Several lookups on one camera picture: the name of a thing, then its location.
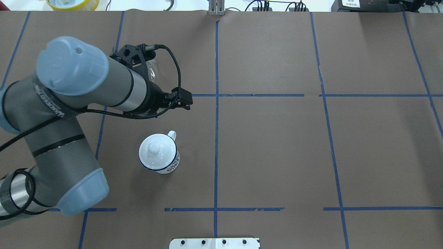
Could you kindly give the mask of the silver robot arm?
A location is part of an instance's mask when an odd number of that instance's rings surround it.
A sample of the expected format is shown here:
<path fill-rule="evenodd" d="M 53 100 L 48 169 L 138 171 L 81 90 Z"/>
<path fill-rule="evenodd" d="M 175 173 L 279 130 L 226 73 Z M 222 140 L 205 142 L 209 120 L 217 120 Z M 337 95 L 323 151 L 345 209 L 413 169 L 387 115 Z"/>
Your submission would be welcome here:
<path fill-rule="evenodd" d="M 192 104 L 165 45 L 124 45 L 107 56 L 74 37 L 50 41 L 35 72 L 1 90 L 1 128 L 15 134 L 1 150 L 24 138 L 36 162 L 1 179 L 1 226 L 54 207 L 76 215 L 106 198 L 104 170 L 78 115 L 144 120 Z"/>

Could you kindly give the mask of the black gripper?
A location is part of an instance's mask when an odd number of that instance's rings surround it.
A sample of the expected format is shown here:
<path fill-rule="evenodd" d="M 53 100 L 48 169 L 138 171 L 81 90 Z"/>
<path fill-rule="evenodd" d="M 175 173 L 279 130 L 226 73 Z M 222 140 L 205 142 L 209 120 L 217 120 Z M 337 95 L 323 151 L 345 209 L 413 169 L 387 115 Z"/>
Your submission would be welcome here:
<path fill-rule="evenodd" d="M 178 86 L 174 88 L 171 93 L 167 93 L 161 90 L 161 88 L 148 81 L 146 83 L 146 95 L 142 104 L 138 107 L 139 116 L 151 116 L 157 114 L 159 109 L 177 109 L 182 108 L 190 110 L 190 106 L 193 104 L 192 93 L 180 88 L 180 82 Z"/>

